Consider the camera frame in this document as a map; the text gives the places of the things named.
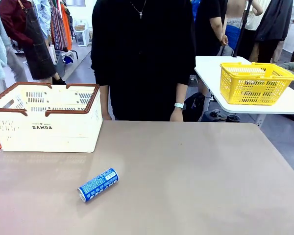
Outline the person's left hand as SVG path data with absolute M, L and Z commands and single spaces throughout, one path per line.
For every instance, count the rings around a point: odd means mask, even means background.
M 183 122 L 183 110 L 181 108 L 175 107 L 171 114 L 170 121 Z

